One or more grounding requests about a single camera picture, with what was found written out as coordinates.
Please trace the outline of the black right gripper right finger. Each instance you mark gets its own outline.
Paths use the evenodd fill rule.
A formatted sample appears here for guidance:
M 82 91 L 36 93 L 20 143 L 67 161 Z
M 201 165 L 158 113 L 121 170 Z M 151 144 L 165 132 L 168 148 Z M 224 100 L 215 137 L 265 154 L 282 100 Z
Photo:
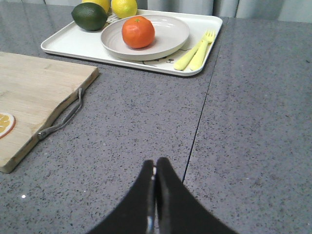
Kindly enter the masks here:
M 165 157 L 156 164 L 156 197 L 161 234 L 236 233 L 195 199 Z

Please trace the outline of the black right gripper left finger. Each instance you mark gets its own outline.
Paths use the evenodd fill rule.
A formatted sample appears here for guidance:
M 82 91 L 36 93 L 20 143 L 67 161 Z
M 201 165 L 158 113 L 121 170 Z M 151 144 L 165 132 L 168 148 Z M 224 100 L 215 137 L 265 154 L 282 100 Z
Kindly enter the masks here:
M 146 160 L 123 200 L 89 233 L 153 234 L 155 209 L 155 168 L 152 160 Z

